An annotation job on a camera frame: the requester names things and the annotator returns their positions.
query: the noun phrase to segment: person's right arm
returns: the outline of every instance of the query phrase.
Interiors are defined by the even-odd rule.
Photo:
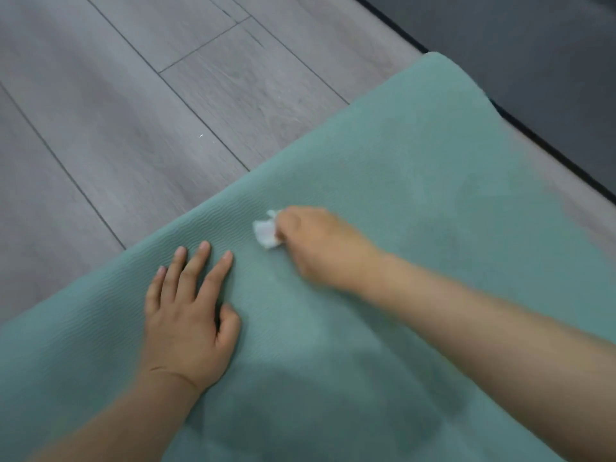
[[[616,346],[373,246],[325,209],[278,235],[304,277],[397,316],[570,461],[616,460]]]

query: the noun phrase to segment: person's left arm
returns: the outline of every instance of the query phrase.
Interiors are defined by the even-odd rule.
[[[240,318],[225,304],[220,327],[215,304],[233,263],[225,253],[196,293],[210,255],[203,242],[184,267],[178,248],[161,267],[145,298],[145,341],[130,389],[85,426],[44,449],[31,462],[158,461],[205,389],[225,372],[240,332]]]

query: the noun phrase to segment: black trim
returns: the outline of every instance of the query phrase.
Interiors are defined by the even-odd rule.
[[[407,31],[403,30],[400,26],[398,26],[395,22],[393,22],[390,18],[388,18],[385,14],[380,12],[377,8],[375,8],[369,1],[367,0],[357,0],[358,3],[364,6],[368,11],[374,14],[377,18],[379,18],[382,22],[387,24],[389,28],[391,28],[396,34],[398,34],[401,38],[406,40],[409,44],[417,48],[421,53],[428,53],[428,50],[422,43],[420,43],[416,38],[412,37]],[[535,144],[539,147],[543,148],[545,152],[554,157],[558,162],[564,165],[567,169],[571,170],[575,175],[580,177],[584,182],[586,182],[590,187],[592,187],[599,194],[604,196],[607,200],[609,200],[612,204],[616,205],[616,194],[613,194],[610,190],[608,190],[604,185],[595,180],[586,170],[578,167],[572,160],[563,155],[558,149],[553,147],[546,140],[541,138],[538,134],[536,134],[531,129],[527,128],[520,120],[515,118],[509,112],[507,112],[504,108],[502,108],[499,104],[494,102],[494,100],[490,99],[494,108],[497,109],[498,113],[505,118],[509,123],[515,126],[520,132],[522,132],[528,139],[531,139]]]

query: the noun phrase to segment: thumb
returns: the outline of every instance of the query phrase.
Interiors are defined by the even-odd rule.
[[[242,320],[229,303],[220,307],[220,328],[216,336],[216,347],[225,349],[231,356],[235,349],[235,342],[242,329]]]
[[[294,233],[299,230],[301,219],[297,214],[288,209],[281,210],[276,216],[276,237],[279,240],[287,241]]]

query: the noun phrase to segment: wooden floor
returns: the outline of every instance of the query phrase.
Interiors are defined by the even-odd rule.
[[[420,57],[354,0],[0,0],[0,322]],[[515,131],[616,259],[616,210]]]

